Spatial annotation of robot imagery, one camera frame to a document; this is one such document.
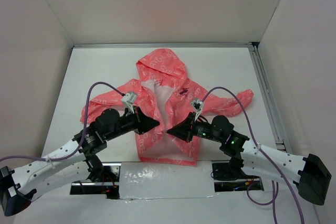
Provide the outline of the pink hooded jacket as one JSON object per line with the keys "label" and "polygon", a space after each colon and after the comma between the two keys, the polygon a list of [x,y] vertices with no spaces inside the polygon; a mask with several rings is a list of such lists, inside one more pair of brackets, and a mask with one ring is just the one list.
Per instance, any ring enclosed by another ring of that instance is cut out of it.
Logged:
{"label": "pink hooded jacket", "polygon": [[135,92],[135,105],[159,121],[159,126],[142,135],[135,135],[139,160],[150,163],[167,163],[195,166],[200,151],[200,138],[189,143],[177,139],[166,131],[182,122],[192,111],[194,98],[205,99],[202,114],[233,117],[252,102],[254,93],[247,89],[237,98],[220,98],[188,78],[185,64],[170,49],[161,48],[137,61],[138,79],[131,79],[118,87],[90,100],[83,108],[81,122],[93,122],[104,110],[122,105],[120,92]]}

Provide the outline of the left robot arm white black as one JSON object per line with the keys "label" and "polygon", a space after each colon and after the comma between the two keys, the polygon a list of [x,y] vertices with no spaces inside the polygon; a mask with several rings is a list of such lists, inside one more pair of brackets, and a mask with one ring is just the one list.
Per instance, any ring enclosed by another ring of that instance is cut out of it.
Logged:
{"label": "left robot arm white black", "polygon": [[5,216],[25,210],[43,194],[80,180],[99,181],[104,167],[97,153],[107,142],[134,131],[142,135],[159,126],[159,121],[146,116],[138,106],[120,115],[106,109],[90,125],[65,145],[40,161],[10,169],[1,168],[1,207]]}

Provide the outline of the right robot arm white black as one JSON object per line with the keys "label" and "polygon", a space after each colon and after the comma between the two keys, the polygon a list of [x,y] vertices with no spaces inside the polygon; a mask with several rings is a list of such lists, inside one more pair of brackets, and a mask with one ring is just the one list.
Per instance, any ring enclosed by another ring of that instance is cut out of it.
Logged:
{"label": "right robot arm white black", "polygon": [[185,142],[196,137],[218,142],[221,144],[219,149],[230,157],[229,172],[233,177],[246,174],[296,186],[301,198],[324,205],[332,176],[318,156],[288,154],[254,143],[236,132],[223,115],[215,116],[211,123],[196,120],[195,116],[194,112],[189,113],[167,133]]}

